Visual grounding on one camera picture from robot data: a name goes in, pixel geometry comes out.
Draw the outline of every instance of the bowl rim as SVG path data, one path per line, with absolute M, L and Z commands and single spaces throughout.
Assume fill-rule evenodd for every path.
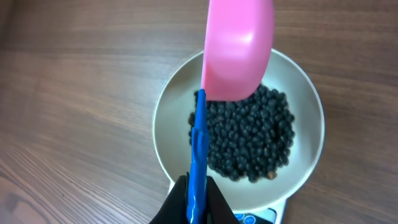
M 318 103 L 318 109 L 320 111 L 320 116 L 321 116 L 321 140 L 318 146 L 318 150 L 317 150 L 317 154 L 315 155 L 315 159 L 313 160 L 310 168 L 307 170 L 307 172 L 304 174 L 303 178 L 300 180 L 300 182 L 298 184 L 296 184 L 294 187 L 292 187 L 289 191 L 287 191 L 283 196 L 279 197 L 277 200 L 275 200 L 274 202 L 268 204 L 268 205 L 263 205 L 257 208 L 248 208 L 248 209 L 239 209 L 239 210 L 233 210 L 234 213 L 252 213 L 252 212 L 258 212 L 264 209 L 267 209 L 269 207 L 272 207 L 274 205 L 277 205 L 278 203 L 283 202 L 284 200 L 287 200 L 289 197 L 291 197 L 294 193 L 296 193 L 299 188 L 301 188 L 304 183 L 308 180 L 308 178 L 311 176 L 313 170 L 315 169 L 315 167 L 318 164 L 320 155 L 322 153 L 322 149 L 323 149 L 323 145 L 325 142 L 325 115 L 323 113 L 323 106 L 322 106 L 322 102 L 320 100 L 319 94 L 317 92 L 317 89 L 315 88 L 314 84 L 312 83 L 310 77 L 307 75 L 307 73 L 304 72 L 304 70 L 297 64 L 295 63 L 291 58 L 289 58 L 288 56 L 286 56 L 285 54 L 279 52 L 276 49 L 272 49 L 271 53 L 277 54 L 279 56 L 281 56 L 282 58 L 286 59 L 288 62 L 290 62 L 295 68 L 297 68 L 297 70 L 299 70 L 304 78 L 307 80 L 307 82 L 310 84 L 312 91 L 315 94 L 315 97 L 317 99 L 317 103 Z M 173 179 L 171 178 L 171 176 L 169 175 L 169 173 L 167 172 L 167 170 L 165 169 L 162 160 L 160 159 L 158 150 L 157 150 L 157 145 L 156 145 L 156 133 L 155 133 L 155 118 L 156 118 L 156 114 L 157 114 L 157 110 L 159 107 L 159 103 L 160 100 L 163 97 L 164 91 L 166 90 L 167 86 L 169 85 L 169 83 L 171 82 L 171 80 L 173 79 L 173 77 L 175 76 L 175 74 L 177 74 L 186 64 L 188 64 L 189 62 L 191 62 L 193 59 L 197 58 L 198 56 L 203 55 L 203 51 L 191 56 L 187 61 L 185 61 L 184 63 L 181 64 L 181 66 L 179 66 L 174 72 L 173 74 L 169 77 L 169 79 L 167 80 L 167 82 L 164 84 L 162 91 L 160 92 L 160 95 L 156 101 L 156 105 L 155 105 L 155 109 L 154 109 L 154 114 L 152 116 L 152 137 L 153 137 L 153 143 L 154 143 L 154 147 L 155 147 L 155 152 L 156 152 L 156 156 L 158 161 L 160 162 L 160 166 L 162 167 L 163 171 L 165 172 L 167 178 L 169 178 L 170 181 L 170 186 L 174 184 Z

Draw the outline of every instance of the bowl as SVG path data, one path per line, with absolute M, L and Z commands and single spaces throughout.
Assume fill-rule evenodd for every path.
M 185 62 L 164 86 L 156 104 L 152 134 L 159 162 L 174 183 L 190 170 L 191 147 L 188 117 L 195 110 L 193 92 L 200 88 L 203 52 Z M 314 170 L 323 147 L 325 119 L 318 93 L 307 74 L 288 56 L 272 49 L 262 84 L 283 91 L 292 123 L 294 144 L 289 164 L 278 168 L 274 180 L 247 177 L 233 182 L 211 169 L 212 176 L 234 213 L 255 212 L 286 200 L 296 192 Z

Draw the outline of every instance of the brown table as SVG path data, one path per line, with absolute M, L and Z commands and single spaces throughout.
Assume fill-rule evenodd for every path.
M 25 223 L 149 222 L 169 185 L 152 112 L 202 50 L 207 6 L 13 0 L 0 51 L 0 211 Z M 326 116 L 320 162 L 284 223 L 398 223 L 398 1 L 275 9 L 274 47 L 308 73 Z

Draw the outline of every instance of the pink object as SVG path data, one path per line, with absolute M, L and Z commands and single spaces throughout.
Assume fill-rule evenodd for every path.
M 206 99 L 250 96 L 266 71 L 273 36 L 272 0 L 210 0 L 201 78 Z

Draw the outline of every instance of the blue circle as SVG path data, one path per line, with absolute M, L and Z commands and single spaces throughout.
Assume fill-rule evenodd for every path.
M 256 218 L 252 215 L 247 216 L 244 218 L 243 223 L 244 224 L 254 224 L 256 222 Z
M 243 220 L 243 218 L 244 218 L 244 214 L 235 214 L 235 217 L 236 217 L 239 221 L 241 221 L 241 220 Z

